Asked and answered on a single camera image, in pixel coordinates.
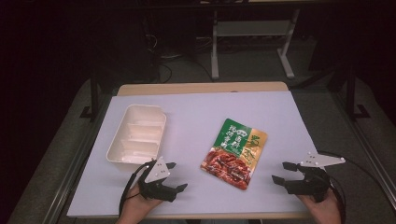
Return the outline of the white compartment tray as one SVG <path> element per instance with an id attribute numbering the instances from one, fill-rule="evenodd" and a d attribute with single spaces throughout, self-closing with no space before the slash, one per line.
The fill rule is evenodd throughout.
<path id="1" fill-rule="evenodd" d="M 166 116 L 156 105 L 129 105 L 107 151 L 110 162 L 143 164 L 158 156 Z"/>

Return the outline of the person's left hand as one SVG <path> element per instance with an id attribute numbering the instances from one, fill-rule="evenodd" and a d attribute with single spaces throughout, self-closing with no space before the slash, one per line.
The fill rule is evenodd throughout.
<path id="1" fill-rule="evenodd" d="M 154 208 L 162 203 L 157 199 L 145 199 L 137 184 L 129 189 L 127 199 L 116 224 L 138 224 Z"/>

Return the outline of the white board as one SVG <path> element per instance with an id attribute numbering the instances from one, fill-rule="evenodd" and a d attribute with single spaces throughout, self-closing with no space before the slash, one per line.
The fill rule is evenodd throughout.
<path id="1" fill-rule="evenodd" d="M 174 162 L 165 183 L 185 185 L 171 203 L 162 203 L 152 218 L 303 216 L 304 205 L 273 176 L 299 179 L 283 169 L 285 161 L 299 162 L 315 151 L 293 96 L 288 91 L 115 97 L 79 181 L 67 214 L 70 217 L 114 217 L 120 196 L 135 168 L 107 160 L 111 145 L 129 105 L 158 105 L 167 117 L 160 156 Z M 226 119 L 267 133 L 263 152 L 247 189 L 237 189 L 200 168 Z"/>

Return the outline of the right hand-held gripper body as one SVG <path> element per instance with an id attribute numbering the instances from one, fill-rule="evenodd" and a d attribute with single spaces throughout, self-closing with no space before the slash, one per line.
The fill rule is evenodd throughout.
<path id="1" fill-rule="evenodd" d="M 306 157 L 297 162 L 300 165 L 299 172 L 304 176 L 302 180 L 286 180 L 284 187 L 288 194 L 310 195 L 316 203 L 324 200 L 325 193 L 331 186 L 331 180 L 324 168 L 326 166 L 345 163 L 343 157 L 333 157 L 318 153 L 308 152 Z"/>

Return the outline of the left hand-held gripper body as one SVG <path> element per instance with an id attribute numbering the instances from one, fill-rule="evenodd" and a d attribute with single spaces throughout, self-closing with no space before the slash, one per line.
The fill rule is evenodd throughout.
<path id="1" fill-rule="evenodd" d="M 163 181 L 170 175 L 163 157 L 150 161 L 146 170 L 138 179 L 140 194 L 145 199 L 157 199 L 166 202 L 172 202 L 177 193 L 175 188 L 167 187 Z"/>

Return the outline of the aluminium rail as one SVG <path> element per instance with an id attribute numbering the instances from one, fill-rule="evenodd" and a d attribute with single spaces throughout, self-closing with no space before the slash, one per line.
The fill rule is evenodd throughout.
<path id="1" fill-rule="evenodd" d="M 343 103 L 342 98 L 338 93 L 332 93 L 332 98 L 337 105 L 337 108 L 340 110 L 343 118 L 346 120 L 347 125 L 354 133 L 356 138 L 358 139 L 361 148 L 364 151 L 366 160 L 368 161 L 371 169 L 374 172 L 375 180 L 378 185 L 385 193 L 387 200 L 393 210 L 396 211 L 396 184 L 390 179 L 389 174 L 386 172 L 383 164 L 380 162 L 379 158 L 375 154 L 374 148 L 369 143 L 369 140 L 364 135 L 363 130 L 361 129 L 358 122 L 352 119 L 345 110 L 345 104 Z"/>
<path id="2" fill-rule="evenodd" d="M 48 180 L 55 181 L 56 187 L 40 224 L 58 224 L 64 217 L 64 209 L 74 195 L 111 96 L 100 94 L 93 100 L 88 94 L 77 96 L 76 100 L 77 104 L 71 106 L 60 131 L 55 135 L 55 143 L 49 147 L 45 171 L 55 174 Z"/>

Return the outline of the black metal stand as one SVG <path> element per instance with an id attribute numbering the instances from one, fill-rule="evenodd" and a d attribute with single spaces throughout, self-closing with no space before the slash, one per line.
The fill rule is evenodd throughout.
<path id="1" fill-rule="evenodd" d="M 370 117 L 364 105 L 355 104 L 356 76 L 353 66 L 350 65 L 346 73 L 346 113 L 348 117 L 357 119 L 368 119 Z"/>
<path id="2" fill-rule="evenodd" d="M 99 111 L 99 94 L 96 77 L 90 79 L 91 105 L 85 106 L 80 114 L 83 119 L 94 121 Z"/>

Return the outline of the white metal stand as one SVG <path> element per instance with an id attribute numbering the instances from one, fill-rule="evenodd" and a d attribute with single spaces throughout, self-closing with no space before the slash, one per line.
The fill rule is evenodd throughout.
<path id="1" fill-rule="evenodd" d="M 289 20 L 281 21 L 218 21 L 217 12 L 214 12 L 212 25 L 211 51 L 211 78 L 219 79 L 218 38 L 230 36 L 284 36 L 283 46 L 276 50 L 285 75 L 294 79 L 295 75 L 287 57 L 290 41 L 300 14 L 294 9 Z"/>

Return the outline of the person's right hand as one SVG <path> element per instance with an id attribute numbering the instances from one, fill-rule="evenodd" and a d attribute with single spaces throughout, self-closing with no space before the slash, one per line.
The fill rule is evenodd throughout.
<path id="1" fill-rule="evenodd" d="M 317 224 L 342 224 L 339 202 L 331 189 L 326 193 L 325 199 L 316 203 L 307 195 L 297 195 L 297 198 L 309 210 Z"/>

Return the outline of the green and red food packet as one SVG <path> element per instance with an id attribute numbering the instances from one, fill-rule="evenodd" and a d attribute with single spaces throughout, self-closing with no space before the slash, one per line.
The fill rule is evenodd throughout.
<path id="1" fill-rule="evenodd" d="M 267 137 L 265 132 L 226 119 L 214 145 L 202 161 L 201 169 L 238 189 L 246 190 Z"/>

